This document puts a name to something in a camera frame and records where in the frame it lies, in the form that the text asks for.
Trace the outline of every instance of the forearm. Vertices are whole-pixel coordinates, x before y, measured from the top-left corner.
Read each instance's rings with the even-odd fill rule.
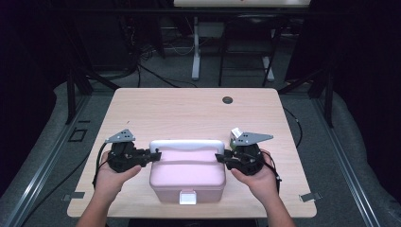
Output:
[[[280,197],[272,197],[262,201],[268,216],[270,227],[292,227],[295,226],[292,217]]]
[[[79,219],[77,226],[106,226],[107,213],[111,204],[109,201],[104,201],[101,198],[93,196]]]

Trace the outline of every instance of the gray floor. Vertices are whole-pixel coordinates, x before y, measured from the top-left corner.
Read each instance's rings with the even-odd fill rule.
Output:
[[[171,50],[167,51],[165,59],[153,54],[151,59],[142,63],[162,77],[186,81],[198,87],[217,87],[217,43],[216,40],[209,40],[203,44],[198,81],[191,79],[193,52],[179,55]],[[273,64],[275,82],[269,83],[267,87],[280,89],[286,85],[284,76],[294,44],[295,41],[292,39],[282,39]],[[116,79],[114,82],[122,87],[136,87],[138,77],[138,74],[134,73],[126,78]],[[188,83],[172,82],[182,87],[192,86]],[[102,84],[96,81],[92,83],[96,89],[92,96],[84,97],[77,94],[82,109],[78,112],[75,122],[68,127],[64,125],[67,115],[66,85],[62,84],[55,90],[58,101],[51,119],[8,191],[0,200],[1,226],[19,226],[29,208],[38,204],[91,150],[113,96],[113,93]],[[261,83],[262,78],[225,78],[223,87],[260,87]],[[142,71],[141,87],[168,87],[168,85]],[[321,102],[309,99],[305,94],[307,88],[306,84],[291,94],[280,96],[283,106],[298,118],[302,126],[303,138],[298,152],[311,191],[319,192],[323,196],[321,200],[316,201],[317,216],[296,218],[296,224],[298,226],[401,226],[400,206],[381,188],[375,174],[367,165],[363,139],[346,105],[340,97],[335,96],[333,106],[335,128],[328,130],[321,119]],[[287,117],[294,141],[298,142],[301,136],[300,129],[290,114]],[[68,142],[74,128],[87,131],[82,142]],[[377,221],[369,223],[363,212],[360,212],[361,208],[356,202],[357,197],[353,193],[352,184],[347,181],[348,178],[344,177],[346,173],[341,168],[338,147],[333,143],[329,133],[331,131],[339,139],[340,147],[349,160],[363,189],[363,196],[372,206]],[[44,166],[45,159],[53,150],[59,151],[58,155],[51,156],[54,164],[46,163]],[[31,184],[38,170],[46,168],[50,171],[44,176],[43,184]],[[73,226],[76,224],[75,218],[69,218],[66,215],[68,201],[63,201],[62,198],[75,191],[82,168],[83,166],[39,206],[27,221],[26,226]],[[265,219],[259,220],[260,226],[266,226],[266,223]],[[127,226],[128,220],[110,218],[108,224]]]

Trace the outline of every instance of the cable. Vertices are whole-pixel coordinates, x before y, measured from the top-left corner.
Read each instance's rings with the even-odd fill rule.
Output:
[[[151,45],[145,45],[143,47],[141,47],[141,59],[142,60],[149,60],[151,57],[153,57],[153,51],[156,51],[153,46]]]
[[[153,76],[155,76],[156,78],[160,79],[161,81],[167,83],[168,85],[170,85],[170,86],[172,86],[172,87],[181,88],[180,86],[177,86],[177,85],[175,85],[175,84],[173,84],[173,83],[170,83],[169,80],[175,81],[175,82],[181,82],[181,83],[188,83],[188,84],[191,84],[192,86],[194,86],[194,87],[197,88],[197,85],[195,85],[194,83],[186,82],[186,81],[181,81],[181,80],[176,80],[176,79],[167,79],[167,78],[163,78],[163,77],[157,75],[155,72],[150,71],[149,69],[147,69],[145,66],[143,66],[143,65],[140,64],[140,63],[138,63],[138,66],[141,67],[141,68],[143,68],[145,71],[148,71],[148,72],[151,73]]]
[[[291,111],[289,111],[289,110],[288,110],[287,108],[285,108],[285,107],[283,107],[283,109],[284,109],[286,112],[288,112],[288,113],[295,119],[295,122],[297,122],[298,128],[300,129],[300,138],[299,138],[299,140],[298,140],[298,142],[297,142],[297,145],[295,146],[296,148],[298,148],[298,147],[300,146],[301,141],[302,141],[302,138],[303,138],[303,136],[304,136],[304,132],[303,132],[302,127],[301,127],[301,123],[300,123],[300,121],[298,120],[298,118],[297,118]]]
[[[94,188],[96,187],[97,173],[98,173],[100,167],[103,166],[105,163],[107,163],[107,162],[109,161],[109,159],[108,159],[108,160],[107,160],[106,162],[104,162],[102,165],[99,165],[101,153],[102,153],[104,147],[106,147],[106,145],[107,145],[107,143],[103,143],[103,145],[100,147],[99,152],[97,153],[95,177],[94,177],[94,180],[92,181],[92,185],[94,186]]]
[[[77,169],[79,169],[79,167],[85,162],[85,160],[89,157],[89,154],[91,152],[89,151],[85,157],[82,159],[82,161],[64,178],[62,179],[61,182],[59,182],[50,192],[48,192],[44,198],[29,212],[29,214],[26,216],[26,218],[24,219],[24,222],[21,224],[21,226],[24,226],[26,224],[26,222],[30,219],[30,217],[33,215],[33,213],[35,213],[35,211],[50,197],[51,194],[53,194],[53,192],[55,192],[63,183],[65,183],[68,178],[71,177],[71,175],[73,175]]]
[[[134,67],[132,67],[131,69],[127,70],[126,72],[119,74],[119,75],[113,75],[113,76],[104,76],[102,75],[103,78],[107,79],[107,80],[114,80],[114,79],[122,79],[122,78],[126,78],[127,76],[131,75],[132,73],[135,72],[136,69],[136,65]]]
[[[194,30],[192,29],[191,23],[189,23],[189,20],[187,17],[185,17],[185,21],[188,24],[189,29],[191,30],[192,35],[194,35]]]
[[[273,172],[273,174],[274,174],[274,176],[275,176],[277,192],[280,192],[280,182],[282,182],[282,179],[280,178],[280,175],[279,175],[278,172],[277,172],[275,163],[274,163],[274,161],[273,161],[273,159],[271,158],[271,155],[270,155],[269,153],[267,153],[267,152],[265,152],[265,151],[263,151],[263,150],[260,150],[260,151],[261,151],[262,153],[267,154],[267,155],[270,157],[272,166],[265,162],[265,158],[263,158],[263,161],[260,161],[259,159],[257,159],[256,157],[252,156],[251,154],[242,153],[242,155],[248,156],[248,157],[254,159],[256,162],[258,162],[258,163],[260,163],[260,164],[263,164],[264,166],[268,167],[268,168],[271,170],[271,172]]]
[[[188,51],[186,51],[185,53],[180,53],[180,52],[177,50],[177,48],[179,48],[179,47],[174,46],[173,44],[167,44],[167,45],[171,46],[172,49],[174,50],[174,52],[176,52],[176,54],[181,55],[181,56],[190,54],[190,53],[192,52],[192,50],[195,48],[195,46],[192,44],[192,46],[190,47],[190,49],[189,49]]]
[[[141,87],[141,71],[139,70],[138,65],[136,65],[136,71],[138,71],[138,84],[136,85],[137,88]]]

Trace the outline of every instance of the black chair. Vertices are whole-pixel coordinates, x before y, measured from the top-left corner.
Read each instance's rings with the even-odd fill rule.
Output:
[[[234,19],[227,20],[221,36],[218,86],[221,86],[223,70],[246,69],[264,70],[262,86],[265,86],[276,46],[287,23],[288,18],[270,14],[241,14]],[[269,65],[267,67],[263,65],[250,68],[248,66],[240,66],[241,62],[237,62],[234,66],[228,67],[224,65],[227,63],[224,58],[228,57],[229,54],[240,55],[241,59],[243,59],[244,55],[248,58],[248,54],[256,54],[261,57],[261,62],[263,58],[269,58]]]

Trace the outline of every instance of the black cable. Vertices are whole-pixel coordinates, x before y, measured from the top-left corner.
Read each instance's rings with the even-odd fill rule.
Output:
[[[175,36],[174,38],[170,39],[170,40],[166,40],[164,41],[164,44],[174,44],[176,42],[181,42],[181,41],[185,41],[187,40],[187,37],[184,36]]]
[[[33,215],[33,213],[35,213],[35,211],[50,197],[51,194],[53,194],[53,192],[55,192],[63,183],[65,183],[68,178],[71,177],[71,175],[73,175],[77,169],[79,169],[79,167],[85,162],[85,160],[89,157],[89,154],[91,152],[89,151],[85,157],[82,159],[82,161],[64,178],[62,179],[61,182],[59,182],[50,192],[48,192],[44,198],[29,212],[29,214],[26,216],[26,218],[24,219],[24,222],[21,224],[21,226],[24,226],[26,224],[26,222],[30,219],[30,217]]]
[[[139,70],[138,65],[136,65],[136,71],[138,71],[138,84],[136,85],[137,88],[141,87],[141,71]]]
[[[92,181],[92,184],[94,185],[94,188],[96,187],[97,173],[98,173],[98,171],[100,169],[100,166],[103,166],[103,164],[105,164],[105,163],[107,163],[107,161],[109,161],[109,160],[107,160],[106,162],[104,162],[102,165],[99,166],[101,153],[102,153],[104,147],[106,147],[106,145],[107,145],[107,143],[103,143],[103,145],[100,147],[99,152],[97,153],[95,177],[94,177],[94,180]]]
[[[297,118],[291,111],[289,111],[289,110],[288,110],[287,108],[285,108],[285,107],[283,107],[283,109],[284,109],[286,112],[288,112],[288,113],[295,119],[295,122],[297,122],[298,128],[300,129],[300,138],[299,138],[299,140],[298,140],[298,142],[297,142],[297,145],[295,146],[296,148],[298,148],[298,147],[300,146],[301,141],[302,141],[302,138],[303,138],[303,136],[304,136],[304,132],[303,132],[302,127],[301,127],[301,123],[300,123],[300,121],[298,120],[298,118]]]
[[[154,47],[153,46],[151,46],[151,45],[148,45],[148,46],[142,46],[141,48],[140,48],[140,51],[141,51],[141,60],[144,60],[144,61],[147,61],[147,60],[149,60],[150,58],[152,58],[153,57],[153,51],[155,51],[155,49],[154,49]]]
[[[263,164],[264,166],[268,167],[268,168],[271,170],[271,172],[273,172],[273,174],[274,174],[274,176],[275,176],[277,192],[280,192],[280,182],[282,182],[282,179],[280,178],[280,175],[279,175],[278,172],[277,172],[277,169],[276,169],[274,160],[271,158],[271,155],[270,155],[269,153],[267,153],[267,152],[265,152],[265,151],[263,151],[263,150],[260,150],[260,151],[261,151],[262,153],[267,154],[267,155],[270,157],[272,166],[269,165],[268,163],[266,163],[265,158],[263,158],[263,161],[260,161],[260,160],[257,159],[256,157],[253,157],[251,154],[248,154],[248,153],[242,153],[242,154],[245,155],[245,156],[248,156],[248,157],[250,157],[250,158],[253,158],[256,162],[259,162],[259,163]]]
[[[155,76],[156,78],[158,78],[158,79],[162,80],[163,82],[167,83],[168,85],[170,85],[170,86],[172,86],[172,87],[175,87],[175,88],[180,88],[179,86],[168,82],[166,79],[164,79],[164,78],[160,77],[159,75],[157,75],[156,73],[150,71],[149,69],[147,69],[146,67],[144,67],[142,64],[138,63],[138,66],[141,67],[141,68],[143,68],[145,71],[148,71],[149,73],[151,73],[151,74],[152,74],[153,76]]]
[[[132,69],[129,69],[126,72],[124,72],[122,74],[119,74],[119,75],[113,75],[113,76],[104,76],[104,75],[102,75],[102,77],[107,79],[107,80],[122,79],[122,78],[126,78],[127,76],[131,75],[134,72],[135,72],[135,67],[133,67]]]
[[[194,83],[191,83],[191,82],[186,82],[186,81],[181,81],[181,80],[176,80],[176,79],[167,79],[167,78],[163,78],[163,77],[157,75],[155,72],[152,72],[151,70],[147,69],[145,66],[143,66],[143,65],[140,64],[140,63],[138,63],[138,66],[141,67],[141,68],[143,68],[145,71],[148,71],[148,72],[151,73],[153,76],[155,76],[156,78],[162,80],[163,82],[167,83],[168,85],[170,85],[170,86],[172,86],[172,87],[181,88],[181,87],[179,87],[179,86],[177,86],[177,85],[175,85],[175,84],[173,84],[173,83],[170,83],[168,80],[175,81],[175,82],[181,82],[181,83],[188,83],[188,84],[191,84],[192,86],[194,86],[195,88],[198,87],[197,85],[195,85]]]

